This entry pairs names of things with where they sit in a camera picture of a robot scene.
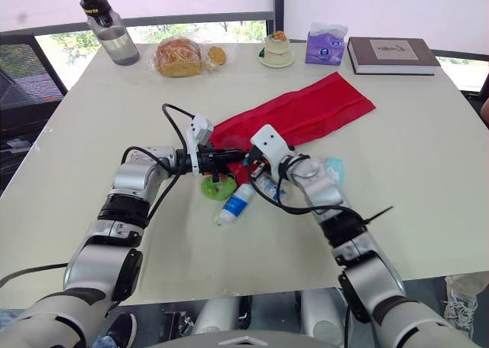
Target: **black bottle lid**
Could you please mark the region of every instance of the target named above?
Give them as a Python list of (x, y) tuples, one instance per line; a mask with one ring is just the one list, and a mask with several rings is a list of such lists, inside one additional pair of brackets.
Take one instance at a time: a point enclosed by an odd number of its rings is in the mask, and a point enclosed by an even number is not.
[(79, 4), (89, 17), (100, 17), (107, 15), (111, 11), (107, 0), (82, 0)]

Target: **small white bottle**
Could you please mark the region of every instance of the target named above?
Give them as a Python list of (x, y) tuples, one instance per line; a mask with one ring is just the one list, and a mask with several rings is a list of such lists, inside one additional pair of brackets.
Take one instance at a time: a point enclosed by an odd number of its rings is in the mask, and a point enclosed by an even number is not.
[[(261, 174), (257, 180), (256, 185), (258, 188), (269, 198), (277, 201), (277, 183), (270, 177), (269, 174)], [(280, 202), (285, 203), (287, 201), (287, 191), (284, 189), (285, 181), (280, 184)]]
[(233, 223), (248, 205), (253, 194), (254, 190), (250, 184), (242, 184), (238, 187), (215, 218), (218, 226), (227, 226)]

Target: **white plate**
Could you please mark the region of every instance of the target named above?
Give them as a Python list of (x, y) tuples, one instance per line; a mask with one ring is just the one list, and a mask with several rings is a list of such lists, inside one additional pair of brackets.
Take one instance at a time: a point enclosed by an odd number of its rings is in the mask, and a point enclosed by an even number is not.
[(295, 53), (293, 51), (291, 51), (290, 53), (292, 54), (292, 60), (289, 61), (289, 62), (287, 62), (287, 63), (285, 63), (285, 64), (283, 64), (283, 65), (270, 65), (269, 63), (265, 62), (265, 60), (264, 60), (263, 57), (260, 57), (260, 56), (258, 56), (258, 61), (260, 61), (266, 67), (288, 67), (296, 59)]

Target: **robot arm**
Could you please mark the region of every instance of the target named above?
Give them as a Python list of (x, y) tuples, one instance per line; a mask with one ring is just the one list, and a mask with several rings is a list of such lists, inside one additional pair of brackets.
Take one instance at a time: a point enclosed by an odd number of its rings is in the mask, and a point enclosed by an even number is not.
[[(270, 125), (257, 132), (251, 142), (269, 162), (274, 179), (283, 177), (296, 185), (309, 207), (348, 207), (345, 196), (326, 176), (322, 162), (304, 157), (296, 161), (299, 157)], [(364, 220), (334, 209), (311, 213), (329, 241), (337, 264), (344, 267), (339, 282), (353, 315), (363, 323), (372, 323), (381, 346), (476, 346), (429, 307), (406, 297), (400, 276)]]
[[(206, 123), (200, 127), (208, 128)], [(162, 181), (176, 174), (177, 168), (196, 173), (196, 165), (200, 173), (214, 177), (226, 163), (244, 157), (236, 149), (199, 147), (201, 140), (196, 138), (195, 151), (187, 156), (172, 147), (146, 148), (164, 167), (140, 153), (133, 153), (121, 165), (97, 220), (66, 269), (63, 291), (41, 298), (3, 329), (0, 345), (82, 348), (92, 344), (108, 311), (136, 287), (142, 263), (142, 253), (136, 248)], [(427, 306), (406, 298), (402, 281), (366, 222), (355, 212), (341, 209), (348, 207), (348, 201), (327, 178), (321, 161), (296, 156), (269, 125), (252, 143), (270, 163), (274, 179), (283, 177), (298, 186), (310, 207), (336, 206), (312, 213), (336, 262), (344, 267), (339, 281), (353, 314), (359, 321), (372, 323), (383, 347), (475, 346)]]
[(118, 169), (105, 204), (68, 264), (63, 291), (41, 298), (0, 332), (0, 346), (91, 346), (107, 313), (136, 288), (143, 255), (140, 245), (148, 213), (163, 180), (183, 163), (183, 172), (214, 174), (240, 161), (238, 149), (203, 147), (184, 157), (173, 147), (148, 147), (151, 157), (132, 152)]

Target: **tissue box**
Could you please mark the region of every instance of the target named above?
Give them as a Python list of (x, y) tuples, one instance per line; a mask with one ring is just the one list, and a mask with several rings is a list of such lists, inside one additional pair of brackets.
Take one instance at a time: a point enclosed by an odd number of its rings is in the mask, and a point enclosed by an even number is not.
[(328, 32), (315, 36), (310, 32), (307, 34), (306, 63), (339, 65), (344, 50), (343, 37), (338, 38)]

